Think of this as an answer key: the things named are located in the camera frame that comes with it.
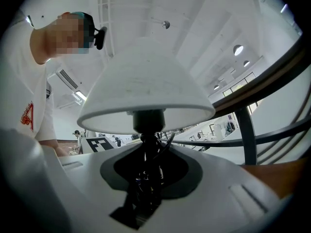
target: black post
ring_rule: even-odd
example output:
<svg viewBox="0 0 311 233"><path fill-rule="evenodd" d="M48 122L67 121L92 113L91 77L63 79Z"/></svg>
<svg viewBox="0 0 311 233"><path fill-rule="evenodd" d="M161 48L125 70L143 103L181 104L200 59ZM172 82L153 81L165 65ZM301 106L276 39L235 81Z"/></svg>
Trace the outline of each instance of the black post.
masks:
<svg viewBox="0 0 311 233"><path fill-rule="evenodd" d="M255 142L255 134L252 118L250 117L247 107L235 111L237 116L242 141L244 146L244 156L246 165L257 165L257 146Z"/></svg>

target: neck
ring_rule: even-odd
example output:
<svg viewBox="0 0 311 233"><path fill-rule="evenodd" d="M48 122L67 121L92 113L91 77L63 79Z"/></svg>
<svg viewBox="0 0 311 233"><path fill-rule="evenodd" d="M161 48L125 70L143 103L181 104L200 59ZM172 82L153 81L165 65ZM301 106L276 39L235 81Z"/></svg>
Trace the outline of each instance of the neck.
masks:
<svg viewBox="0 0 311 233"><path fill-rule="evenodd" d="M54 57L53 54L48 51L46 27L33 30L30 36L30 50L35 61L40 65Z"/></svg>

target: ear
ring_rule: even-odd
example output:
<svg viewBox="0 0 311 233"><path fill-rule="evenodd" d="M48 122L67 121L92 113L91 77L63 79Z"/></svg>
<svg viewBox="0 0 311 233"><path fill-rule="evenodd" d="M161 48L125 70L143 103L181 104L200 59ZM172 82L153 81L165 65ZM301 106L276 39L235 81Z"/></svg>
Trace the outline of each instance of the ear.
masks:
<svg viewBox="0 0 311 233"><path fill-rule="evenodd" d="M63 14L61 14L60 16L58 16L57 18L59 19L59 18L62 18L62 16L66 16L66 15L69 15L70 14L70 12L64 12Z"/></svg>

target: red logo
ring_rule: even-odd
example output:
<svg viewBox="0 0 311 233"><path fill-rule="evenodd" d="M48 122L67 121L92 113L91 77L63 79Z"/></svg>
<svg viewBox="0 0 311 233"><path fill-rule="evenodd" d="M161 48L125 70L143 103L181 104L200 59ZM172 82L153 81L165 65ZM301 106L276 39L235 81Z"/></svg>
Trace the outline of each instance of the red logo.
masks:
<svg viewBox="0 0 311 233"><path fill-rule="evenodd" d="M30 129L34 132L34 104L32 101L28 104L23 116L20 119L20 122L26 125L30 124Z"/></svg>

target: wooden floor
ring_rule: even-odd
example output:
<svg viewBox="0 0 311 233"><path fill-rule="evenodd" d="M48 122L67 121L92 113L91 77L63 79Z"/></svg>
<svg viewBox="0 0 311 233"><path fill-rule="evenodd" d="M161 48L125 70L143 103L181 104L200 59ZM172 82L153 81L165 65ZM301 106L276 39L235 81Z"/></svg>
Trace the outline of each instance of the wooden floor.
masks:
<svg viewBox="0 0 311 233"><path fill-rule="evenodd" d="M241 167L266 183L280 198L283 198L294 192L306 162L307 158L304 158L282 164Z"/></svg>

